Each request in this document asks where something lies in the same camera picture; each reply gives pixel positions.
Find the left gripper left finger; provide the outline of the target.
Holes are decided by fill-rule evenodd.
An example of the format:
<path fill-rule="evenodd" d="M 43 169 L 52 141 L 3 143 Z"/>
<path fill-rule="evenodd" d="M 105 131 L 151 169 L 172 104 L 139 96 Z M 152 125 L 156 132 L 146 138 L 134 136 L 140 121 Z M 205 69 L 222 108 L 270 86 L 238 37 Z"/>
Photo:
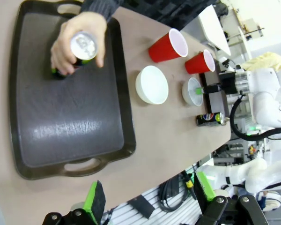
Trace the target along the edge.
<path fill-rule="evenodd" d="M 99 225 L 105 208 L 105 194 L 99 180 L 91 184 L 82 208 L 68 212 L 65 216 L 57 212 L 48 213 L 44 225 Z"/>

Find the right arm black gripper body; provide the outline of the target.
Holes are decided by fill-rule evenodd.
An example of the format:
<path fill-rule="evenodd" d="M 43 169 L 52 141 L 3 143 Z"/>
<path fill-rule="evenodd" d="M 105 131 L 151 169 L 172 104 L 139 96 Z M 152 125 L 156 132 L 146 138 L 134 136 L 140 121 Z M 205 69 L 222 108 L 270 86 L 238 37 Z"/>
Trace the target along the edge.
<path fill-rule="evenodd" d="M 237 94 L 237 89 L 235 86 L 235 75 L 235 72 L 223 72 L 219 74 L 221 89 L 226 94 Z"/>

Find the black green finger of the right gripper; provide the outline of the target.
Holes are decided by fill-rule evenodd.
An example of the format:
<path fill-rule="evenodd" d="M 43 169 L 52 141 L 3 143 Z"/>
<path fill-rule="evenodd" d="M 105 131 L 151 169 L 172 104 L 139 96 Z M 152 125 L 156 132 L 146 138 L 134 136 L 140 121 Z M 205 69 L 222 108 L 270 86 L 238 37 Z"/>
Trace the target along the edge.
<path fill-rule="evenodd" d="M 211 93 L 220 92 L 221 90 L 222 90 L 221 85 L 214 84 L 214 85 L 196 88 L 195 93 L 196 94 L 211 94 Z"/>

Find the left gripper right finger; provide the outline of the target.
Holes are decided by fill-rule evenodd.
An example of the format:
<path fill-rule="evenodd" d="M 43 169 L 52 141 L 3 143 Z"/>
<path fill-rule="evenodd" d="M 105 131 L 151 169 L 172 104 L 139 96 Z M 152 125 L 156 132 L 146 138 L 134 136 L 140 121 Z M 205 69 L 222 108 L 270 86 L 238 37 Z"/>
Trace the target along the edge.
<path fill-rule="evenodd" d="M 202 215 L 197 225 L 267 225 L 268 221 L 252 195 L 234 200 L 216 194 L 203 172 L 194 174 L 194 192 Z"/>

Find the person's right hand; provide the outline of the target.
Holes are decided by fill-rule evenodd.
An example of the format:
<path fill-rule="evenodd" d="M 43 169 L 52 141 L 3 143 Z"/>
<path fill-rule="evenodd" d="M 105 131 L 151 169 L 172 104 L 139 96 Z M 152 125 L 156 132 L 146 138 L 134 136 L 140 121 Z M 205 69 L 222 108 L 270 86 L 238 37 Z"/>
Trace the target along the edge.
<path fill-rule="evenodd" d="M 104 66 L 106 19 L 94 12 L 83 12 L 63 23 L 59 35 L 51 47 L 51 67 L 57 69 L 63 76 L 74 73 L 76 57 L 71 52 L 70 42 L 75 33 L 86 31 L 97 40 L 97 66 Z"/>

